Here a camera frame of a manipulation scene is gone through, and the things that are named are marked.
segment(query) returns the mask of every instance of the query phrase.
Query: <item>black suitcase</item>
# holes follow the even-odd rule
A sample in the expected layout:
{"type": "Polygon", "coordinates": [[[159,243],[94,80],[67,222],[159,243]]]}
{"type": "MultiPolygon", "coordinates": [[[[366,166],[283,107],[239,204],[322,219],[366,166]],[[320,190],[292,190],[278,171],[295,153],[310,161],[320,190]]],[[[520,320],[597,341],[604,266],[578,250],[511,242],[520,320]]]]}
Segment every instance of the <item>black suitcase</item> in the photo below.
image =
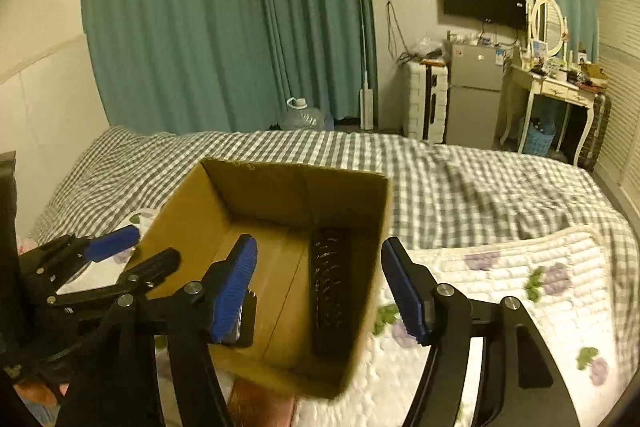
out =
{"type": "MultiPolygon", "coordinates": [[[[611,97],[604,94],[597,94],[593,102],[593,123],[587,140],[582,146],[580,156],[578,156],[578,167],[593,172],[596,160],[600,154],[602,140],[604,139],[609,115],[611,113],[611,97]]],[[[574,162],[575,150],[578,148],[584,125],[587,122],[587,110],[584,107],[572,105],[569,122],[567,124],[564,140],[562,141],[562,153],[569,163],[574,162]]]]}

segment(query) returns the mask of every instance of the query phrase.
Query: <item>checkered blanket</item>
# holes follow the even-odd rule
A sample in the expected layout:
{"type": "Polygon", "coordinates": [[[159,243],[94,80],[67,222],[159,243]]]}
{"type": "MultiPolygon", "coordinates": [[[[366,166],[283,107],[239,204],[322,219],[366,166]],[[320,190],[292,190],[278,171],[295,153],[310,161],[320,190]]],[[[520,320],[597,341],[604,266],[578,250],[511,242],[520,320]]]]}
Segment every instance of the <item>checkered blanket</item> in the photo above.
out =
{"type": "Polygon", "coordinates": [[[201,158],[382,172],[394,182],[389,235],[408,250],[533,239],[591,225],[610,259],[618,364],[638,366],[638,247],[587,172],[515,153],[433,146],[385,134],[203,132],[141,136],[114,127],[87,149],[38,219],[33,238],[101,234],[137,208],[159,208],[201,158]]]}

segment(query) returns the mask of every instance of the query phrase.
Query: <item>white quilted mattress pad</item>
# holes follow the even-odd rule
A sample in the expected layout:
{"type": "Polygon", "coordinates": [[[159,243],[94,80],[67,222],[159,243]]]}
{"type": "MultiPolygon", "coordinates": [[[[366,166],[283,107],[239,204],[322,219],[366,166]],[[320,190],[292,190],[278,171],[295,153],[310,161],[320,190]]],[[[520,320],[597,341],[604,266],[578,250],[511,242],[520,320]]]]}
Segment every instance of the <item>white quilted mattress pad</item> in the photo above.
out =
{"type": "MultiPolygon", "coordinates": [[[[612,330],[610,270],[600,238],[573,227],[530,241],[476,248],[409,251],[438,282],[469,298],[497,303],[519,298],[553,355],[582,427],[595,427],[622,390],[612,330]]],[[[353,381],[334,401],[303,399],[294,427],[395,427],[414,397],[429,352],[409,336],[383,283],[376,333],[353,381]]],[[[472,420],[482,340],[472,339],[456,425],[472,420]]]]}

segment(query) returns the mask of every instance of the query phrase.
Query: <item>purple flower print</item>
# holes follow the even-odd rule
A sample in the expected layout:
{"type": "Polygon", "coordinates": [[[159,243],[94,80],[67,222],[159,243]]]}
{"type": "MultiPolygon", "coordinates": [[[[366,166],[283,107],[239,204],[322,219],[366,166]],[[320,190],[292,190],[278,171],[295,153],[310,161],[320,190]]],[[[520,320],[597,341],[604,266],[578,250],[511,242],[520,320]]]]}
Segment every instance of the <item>purple flower print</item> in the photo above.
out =
{"type": "Polygon", "coordinates": [[[564,264],[556,263],[546,270],[544,289],[547,295],[560,295],[569,286],[569,272],[564,264]]]}
{"type": "Polygon", "coordinates": [[[599,357],[591,362],[591,383],[593,385],[603,385],[609,376],[609,364],[605,359],[599,357]]]}
{"type": "Polygon", "coordinates": [[[394,338],[396,343],[398,343],[398,346],[402,347],[402,349],[410,349],[411,347],[418,345],[418,341],[415,340],[415,337],[406,331],[402,319],[397,319],[391,326],[391,336],[394,338]]]}
{"type": "Polygon", "coordinates": [[[471,270],[491,270],[500,257],[500,252],[481,252],[465,255],[465,263],[471,270]]]}

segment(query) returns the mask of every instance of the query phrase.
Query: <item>refrigerator door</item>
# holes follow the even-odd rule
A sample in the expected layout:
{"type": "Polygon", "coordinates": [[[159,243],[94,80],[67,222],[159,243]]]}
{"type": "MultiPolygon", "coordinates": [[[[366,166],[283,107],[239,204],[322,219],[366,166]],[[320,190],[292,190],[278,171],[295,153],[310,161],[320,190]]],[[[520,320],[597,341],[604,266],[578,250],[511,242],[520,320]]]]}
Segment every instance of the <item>refrigerator door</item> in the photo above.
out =
{"type": "Polygon", "coordinates": [[[499,106],[500,91],[451,87],[447,145],[491,149],[499,106]]]}
{"type": "Polygon", "coordinates": [[[500,91],[503,76],[503,66],[496,64],[495,48],[453,44],[451,86],[500,91]]]}

